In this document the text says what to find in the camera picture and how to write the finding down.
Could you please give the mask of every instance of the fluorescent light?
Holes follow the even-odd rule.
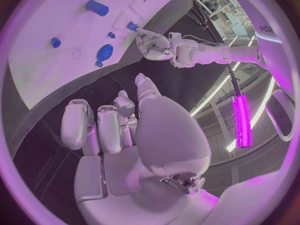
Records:
[[[251,38],[251,40],[250,40],[250,42],[249,42],[249,44],[248,44],[248,47],[251,46],[251,44],[253,43],[254,38],[255,38],[255,36],[253,36],[253,37]]]
[[[240,65],[240,61],[238,61],[235,66],[232,68],[233,71],[235,71],[238,66]],[[230,78],[230,75],[226,76],[225,79],[221,82],[221,84],[214,90],[214,92],[203,102],[199,107],[196,108],[195,111],[193,111],[190,116],[195,116],[216,94],[217,92],[223,87],[223,85],[227,82],[227,80]]]
[[[232,42],[229,44],[229,47],[235,42],[235,40],[238,38],[238,36],[236,36],[233,40],[232,40]]]
[[[259,106],[259,109],[257,110],[257,112],[255,113],[254,117],[251,120],[251,129],[255,126],[255,124],[259,120],[260,116],[262,115],[263,111],[265,110],[266,103],[272,95],[274,85],[275,85],[275,80],[272,77],[271,81],[270,81],[270,84],[269,84],[269,87],[266,91],[266,94],[265,94],[265,96],[264,96],[264,98],[263,98],[263,100],[262,100],[262,102]],[[226,147],[226,149],[229,152],[231,152],[233,149],[235,149],[235,147],[236,147],[236,140],[234,140],[232,143],[230,143],[230,145],[228,147]]]
[[[279,41],[279,40],[276,40],[276,39],[272,39],[272,38],[268,38],[268,37],[264,37],[264,36],[258,35],[257,33],[255,33],[255,35],[257,37],[259,37],[260,39],[263,39],[263,40],[267,40],[267,41],[271,41],[271,42],[275,42],[275,43],[279,43],[279,44],[283,43],[282,41]]]

